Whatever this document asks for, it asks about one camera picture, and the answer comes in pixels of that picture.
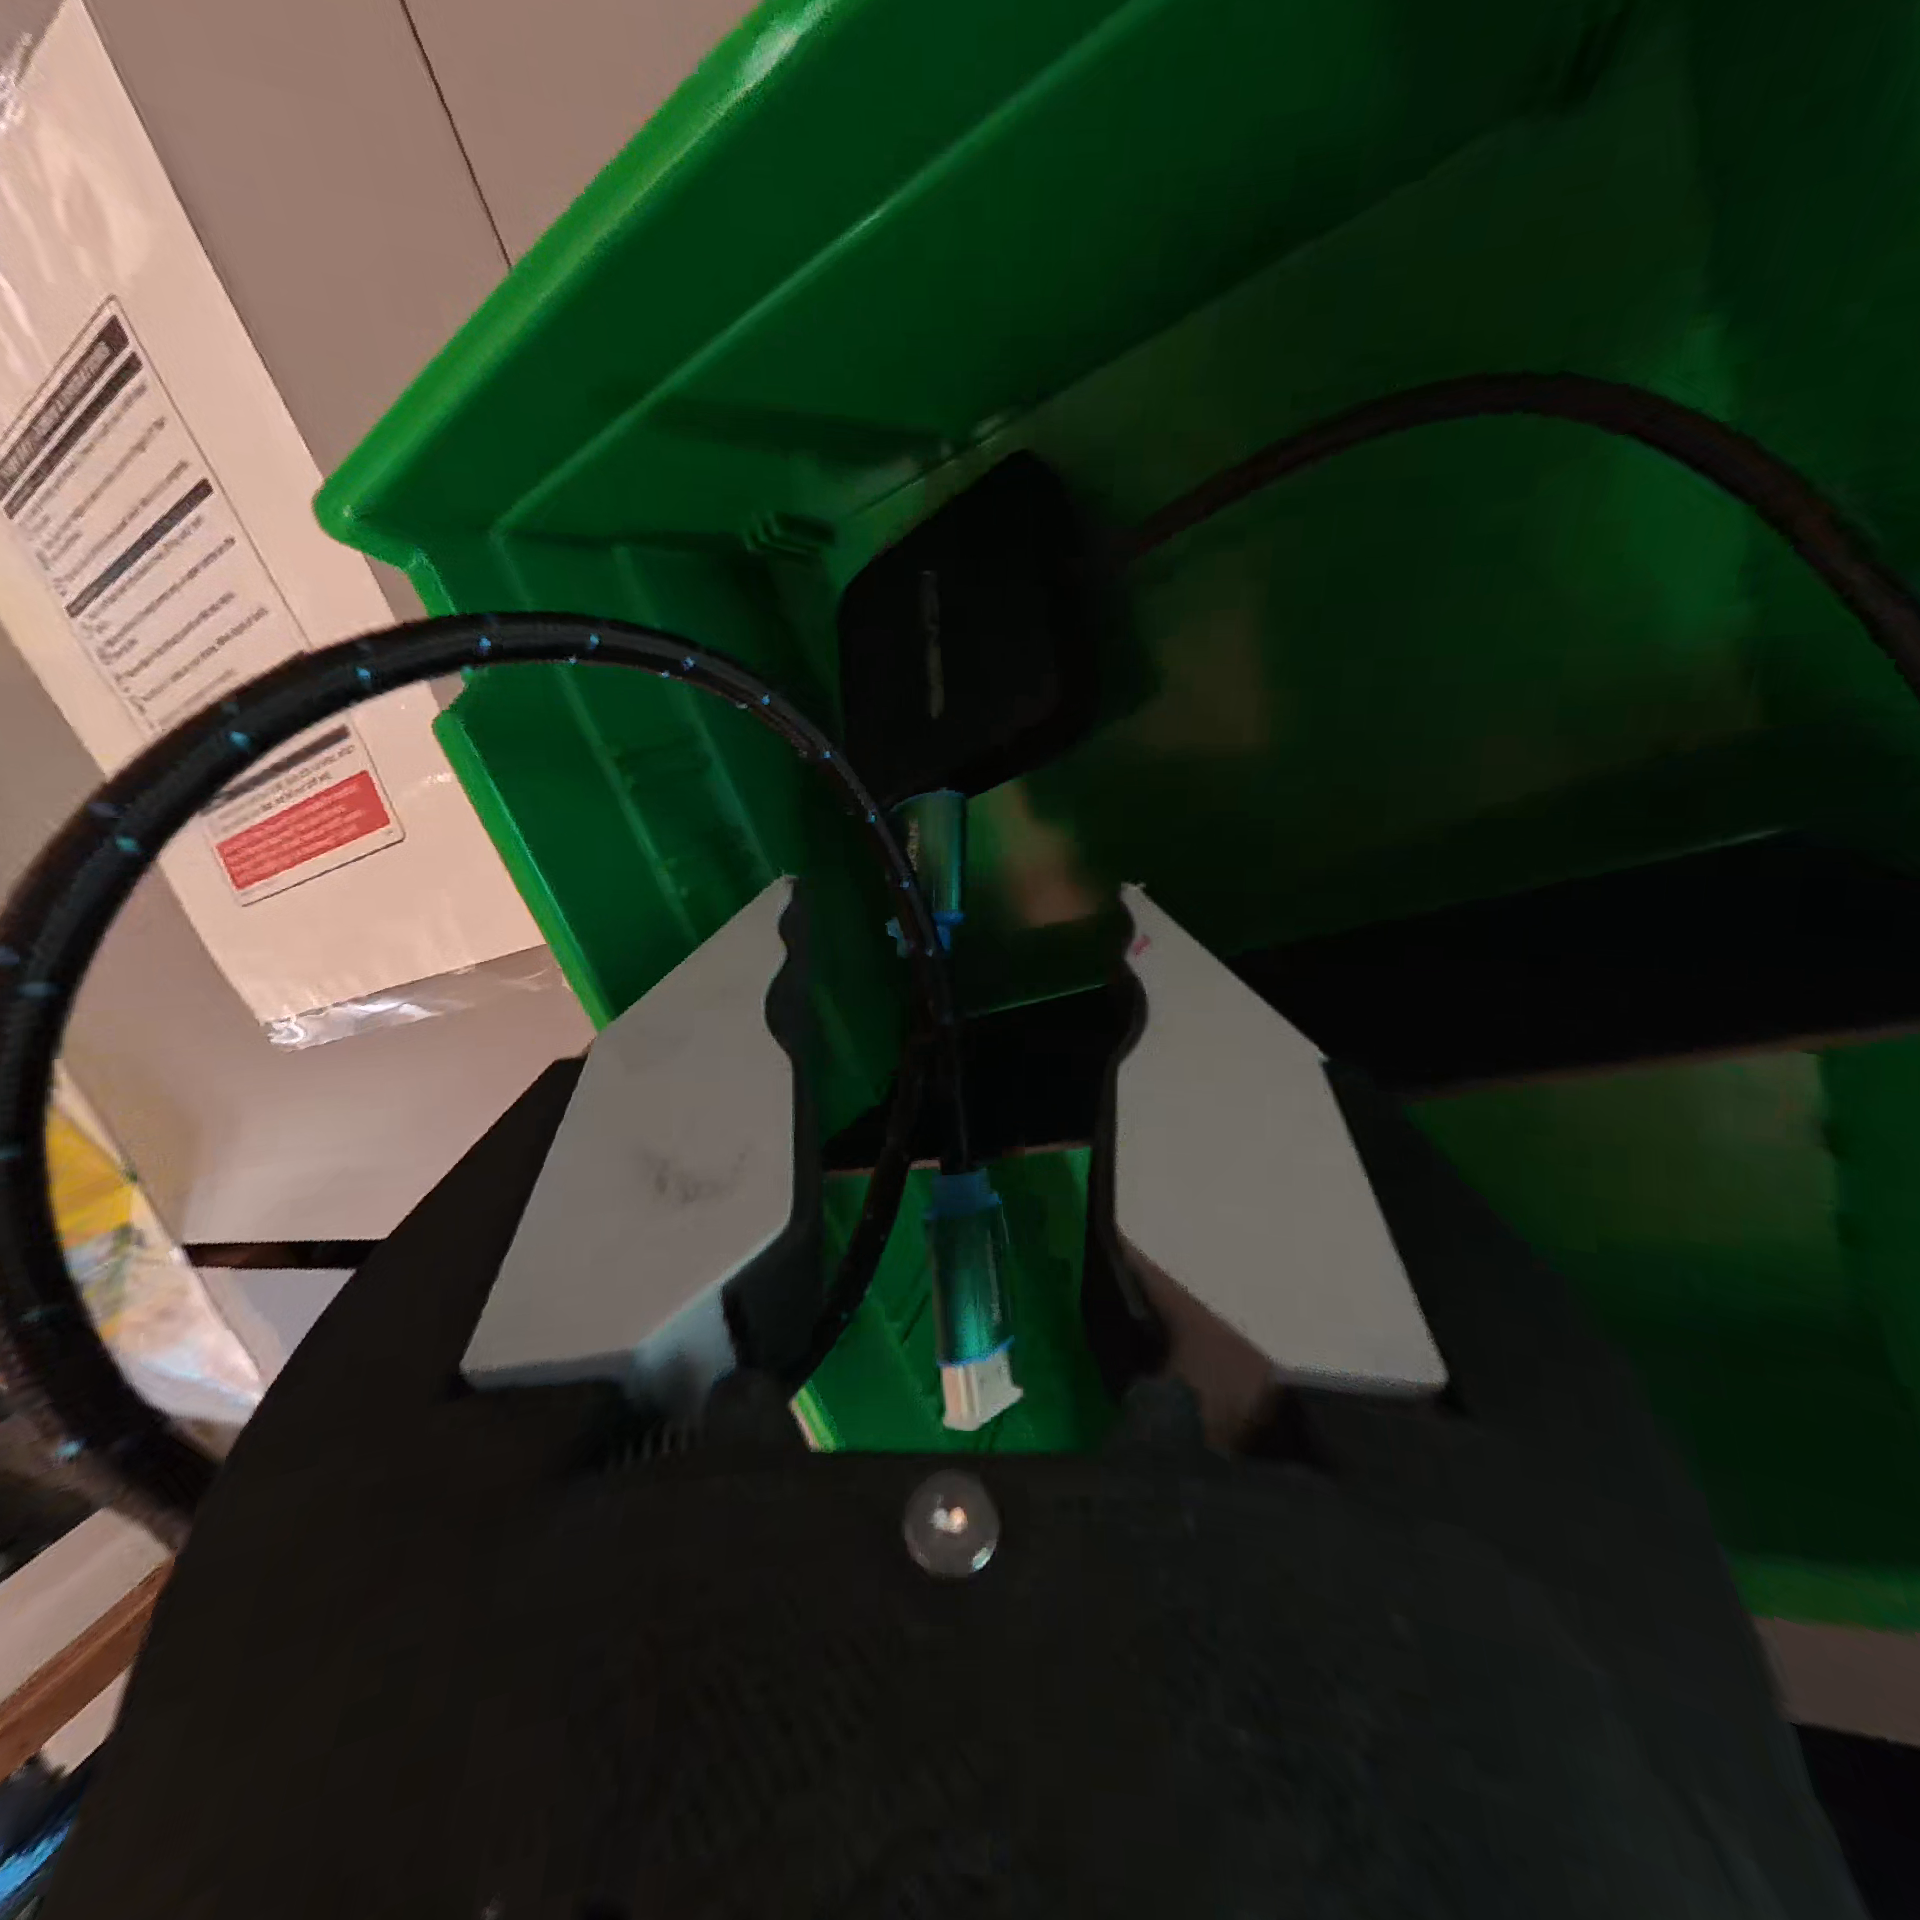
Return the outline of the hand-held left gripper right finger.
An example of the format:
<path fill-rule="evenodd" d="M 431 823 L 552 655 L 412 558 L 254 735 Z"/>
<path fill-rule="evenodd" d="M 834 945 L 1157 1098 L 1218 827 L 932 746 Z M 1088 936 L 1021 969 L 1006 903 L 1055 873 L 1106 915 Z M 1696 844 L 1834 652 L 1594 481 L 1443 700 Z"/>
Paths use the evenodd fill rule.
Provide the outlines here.
<path fill-rule="evenodd" d="M 1086 1267 L 1116 1368 L 1189 1388 L 1204 1426 L 1253 1426 L 1286 1388 L 1438 1396 L 1448 1363 L 1325 1054 L 1142 885 L 1121 915 Z"/>

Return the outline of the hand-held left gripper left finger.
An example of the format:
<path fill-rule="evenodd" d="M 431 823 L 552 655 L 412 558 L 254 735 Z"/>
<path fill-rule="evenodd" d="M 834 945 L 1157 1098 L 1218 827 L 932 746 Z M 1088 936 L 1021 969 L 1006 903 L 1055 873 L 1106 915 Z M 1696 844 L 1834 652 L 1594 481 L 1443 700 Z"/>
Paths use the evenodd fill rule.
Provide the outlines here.
<path fill-rule="evenodd" d="M 706 1396 L 795 1371 L 824 1305 L 808 933 L 779 878 L 591 1043 L 464 1386 Z"/>

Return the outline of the black braided cable green plugs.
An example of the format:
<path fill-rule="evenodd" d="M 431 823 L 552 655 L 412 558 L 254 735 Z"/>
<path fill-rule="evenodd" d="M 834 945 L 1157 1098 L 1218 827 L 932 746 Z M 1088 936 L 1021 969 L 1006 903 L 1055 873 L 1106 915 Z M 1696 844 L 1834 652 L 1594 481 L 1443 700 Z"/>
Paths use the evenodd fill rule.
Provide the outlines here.
<path fill-rule="evenodd" d="M 275 665 L 210 715 L 166 733 L 68 815 L 3 908 L 3 1382 L 42 1440 L 83 1473 L 87 1497 L 163 1547 L 188 1541 L 215 1466 L 123 1382 L 60 1248 L 42 1137 L 71 996 L 157 857 L 260 756 L 401 685 L 523 663 L 639 670 L 752 712 L 821 768 L 896 895 L 918 1026 L 837 1281 L 797 1355 L 760 1365 L 799 1392 L 853 1325 L 900 1208 L 910 1134 L 932 1106 L 942 1117 L 942 1177 L 923 1205 L 923 1238 L 948 1424 L 964 1415 L 994 1419 L 1000 1406 L 991 1393 L 1015 1386 L 995 1248 L 1002 1208 L 975 1156 L 948 946 L 957 857 L 938 851 L 932 829 L 908 844 L 847 752 L 731 655 L 632 619 L 550 610 L 426 618 Z"/>

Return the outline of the thin black cable copper plug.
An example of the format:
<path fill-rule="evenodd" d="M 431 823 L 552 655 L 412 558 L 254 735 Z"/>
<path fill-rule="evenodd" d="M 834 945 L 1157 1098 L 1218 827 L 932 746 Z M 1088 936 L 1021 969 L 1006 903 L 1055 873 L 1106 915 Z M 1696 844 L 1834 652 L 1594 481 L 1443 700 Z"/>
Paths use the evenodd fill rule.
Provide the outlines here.
<path fill-rule="evenodd" d="M 1918 591 L 1879 558 L 1872 542 L 1804 476 L 1757 439 L 1654 388 L 1573 372 L 1489 372 L 1441 379 L 1369 398 L 1318 418 L 1281 440 L 1261 443 L 1234 466 L 1211 475 L 1189 494 L 1121 531 L 1121 562 L 1139 562 L 1161 545 L 1211 521 L 1292 475 L 1361 443 L 1429 426 L 1480 418 L 1540 418 L 1594 428 L 1617 440 L 1691 471 L 1775 530 L 1830 594 L 1859 619 L 1889 665 L 1918 689 Z"/>

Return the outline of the green storage bin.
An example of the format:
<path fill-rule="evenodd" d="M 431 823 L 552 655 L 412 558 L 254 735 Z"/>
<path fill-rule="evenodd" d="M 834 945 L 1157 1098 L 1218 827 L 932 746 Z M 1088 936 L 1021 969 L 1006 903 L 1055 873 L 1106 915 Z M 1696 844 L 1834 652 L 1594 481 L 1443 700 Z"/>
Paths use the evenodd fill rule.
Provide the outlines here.
<path fill-rule="evenodd" d="M 429 610 L 747 663 L 837 737 L 837 606 L 1010 453 L 1106 614 L 1094 729 L 971 800 L 975 1122 L 1021 1404 L 1077 1340 L 1136 882 L 1216 955 L 1813 832 L 1918 862 L 1918 692 L 1633 440 L 1419 428 L 1121 562 L 1369 398 L 1654 388 L 1918 591 L 1918 2 L 767 2 L 317 496 Z M 1413 1098 L 1578 1285 L 1757 1616 L 1918 1629 L 1918 1032 Z"/>

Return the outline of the black bin divider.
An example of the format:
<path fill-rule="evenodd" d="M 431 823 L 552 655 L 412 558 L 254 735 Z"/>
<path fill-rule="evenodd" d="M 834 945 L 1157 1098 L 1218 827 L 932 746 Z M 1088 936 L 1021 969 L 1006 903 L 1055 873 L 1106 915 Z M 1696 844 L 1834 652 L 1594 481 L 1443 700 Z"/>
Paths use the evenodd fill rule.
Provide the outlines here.
<path fill-rule="evenodd" d="M 1918 864 L 1775 832 L 1238 946 L 1224 969 L 1402 1099 L 1886 1037 L 1918 1032 Z"/>

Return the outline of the yellow printed packet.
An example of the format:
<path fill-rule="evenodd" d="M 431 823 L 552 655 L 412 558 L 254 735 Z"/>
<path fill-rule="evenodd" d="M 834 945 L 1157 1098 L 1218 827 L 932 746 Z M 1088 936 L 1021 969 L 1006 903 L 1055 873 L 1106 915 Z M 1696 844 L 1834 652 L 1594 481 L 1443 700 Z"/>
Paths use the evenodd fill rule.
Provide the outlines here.
<path fill-rule="evenodd" d="M 67 1068 L 47 1150 L 68 1277 L 134 1393 L 191 1426 L 241 1426 L 265 1377 Z"/>

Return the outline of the laminated sheet red label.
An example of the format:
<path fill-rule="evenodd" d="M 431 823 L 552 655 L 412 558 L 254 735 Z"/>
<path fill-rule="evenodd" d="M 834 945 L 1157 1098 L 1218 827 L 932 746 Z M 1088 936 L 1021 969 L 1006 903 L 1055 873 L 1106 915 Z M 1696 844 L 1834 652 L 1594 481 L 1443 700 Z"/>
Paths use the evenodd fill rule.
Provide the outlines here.
<path fill-rule="evenodd" d="M 320 466 L 83 2 L 3 29 L 3 632 L 104 775 L 387 629 Z M 246 768 L 157 862 L 275 1046 L 552 976 L 412 685 Z"/>

